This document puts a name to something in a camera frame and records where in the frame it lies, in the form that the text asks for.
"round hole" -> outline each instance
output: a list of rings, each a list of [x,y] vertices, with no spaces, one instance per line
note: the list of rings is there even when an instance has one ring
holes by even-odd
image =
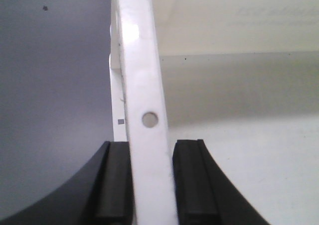
[[[159,122],[158,116],[154,112],[147,112],[142,117],[143,125],[153,128]]]

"metal strip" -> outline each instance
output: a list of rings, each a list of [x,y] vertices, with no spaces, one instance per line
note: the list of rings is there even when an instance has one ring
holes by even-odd
[[[176,225],[152,0],[117,0],[117,6],[137,222],[139,225]],[[147,113],[145,126],[142,118]]]

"gray wall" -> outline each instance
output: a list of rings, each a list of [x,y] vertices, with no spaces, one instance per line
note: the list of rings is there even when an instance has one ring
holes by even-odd
[[[55,190],[113,133],[110,0],[0,2],[1,219]]]

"small gray square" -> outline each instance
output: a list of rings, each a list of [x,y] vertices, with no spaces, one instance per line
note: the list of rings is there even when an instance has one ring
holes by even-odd
[[[118,124],[124,124],[124,119],[118,119]]]

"white ceiling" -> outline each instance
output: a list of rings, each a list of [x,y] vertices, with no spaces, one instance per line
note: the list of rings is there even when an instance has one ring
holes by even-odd
[[[160,55],[319,50],[319,0],[153,0]]]

